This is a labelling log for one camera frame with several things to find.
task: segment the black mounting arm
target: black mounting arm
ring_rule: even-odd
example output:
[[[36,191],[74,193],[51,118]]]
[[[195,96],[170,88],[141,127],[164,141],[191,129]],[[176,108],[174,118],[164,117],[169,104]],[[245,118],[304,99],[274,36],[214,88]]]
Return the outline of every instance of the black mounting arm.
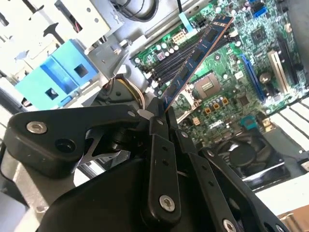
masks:
[[[197,153],[173,108],[164,114],[157,98],[138,112],[117,105],[21,113],[4,142],[6,176],[4,166],[16,161],[36,186],[55,192],[38,188],[48,203],[39,232],[288,232],[220,157],[208,148]],[[119,150],[129,150],[129,159],[76,188],[54,190],[79,164]]]

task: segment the cpu cooler fan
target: cpu cooler fan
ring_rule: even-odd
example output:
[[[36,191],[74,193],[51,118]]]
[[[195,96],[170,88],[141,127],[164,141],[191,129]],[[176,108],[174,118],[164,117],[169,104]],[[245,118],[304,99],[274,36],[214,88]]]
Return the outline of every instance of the cpu cooler fan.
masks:
[[[215,151],[244,180],[284,164],[282,155],[259,132],[245,132],[221,142]]]

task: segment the blue connector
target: blue connector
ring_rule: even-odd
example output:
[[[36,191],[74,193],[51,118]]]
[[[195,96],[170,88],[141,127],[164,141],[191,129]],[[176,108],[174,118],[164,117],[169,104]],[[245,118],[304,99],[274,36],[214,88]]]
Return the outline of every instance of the blue connector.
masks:
[[[68,40],[15,88],[37,109],[48,110],[67,104],[72,94],[97,74],[79,44]]]
[[[266,99],[265,93],[263,92],[263,90],[261,88],[260,82],[257,79],[257,76],[254,72],[254,69],[252,67],[251,62],[246,59],[244,54],[241,54],[240,57],[242,58],[243,62],[245,63],[245,68],[246,68],[247,72],[249,73],[249,76],[251,78],[251,81],[252,81],[253,87],[255,89],[255,92],[257,94],[257,97],[259,98],[259,100],[261,102],[265,101],[265,99]]]
[[[259,11],[255,12],[253,15],[255,18],[258,18],[265,13],[267,13],[267,8],[263,6]]]
[[[189,20],[187,19],[187,17],[185,16],[184,12],[179,14],[179,18],[182,21],[184,27],[187,29],[188,32],[192,32],[193,31],[193,27],[191,26]]]

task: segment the ram stick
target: ram stick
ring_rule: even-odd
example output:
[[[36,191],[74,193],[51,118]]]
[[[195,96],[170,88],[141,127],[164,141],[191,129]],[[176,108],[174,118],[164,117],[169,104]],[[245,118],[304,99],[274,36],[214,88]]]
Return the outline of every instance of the ram stick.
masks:
[[[197,42],[189,57],[181,66],[169,87],[162,94],[161,99],[163,99],[165,111],[172,105],[182,88],[188,83],[203,60],[218,43],[232,21],[233,17],[217,15],[210,26],[205,29],[204,34]]]

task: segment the motherboard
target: motherboard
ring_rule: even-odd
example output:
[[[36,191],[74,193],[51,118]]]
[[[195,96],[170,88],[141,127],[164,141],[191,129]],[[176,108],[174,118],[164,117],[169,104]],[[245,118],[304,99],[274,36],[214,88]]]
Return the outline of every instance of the motherboard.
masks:
[[[203,146],[265,132],[265,118],[309,91],[287,12],[284,0],[215,0],[189,19],[193,30],[178,26],[132,62],[160,97],[216,15],[234,17],[172,106]]]

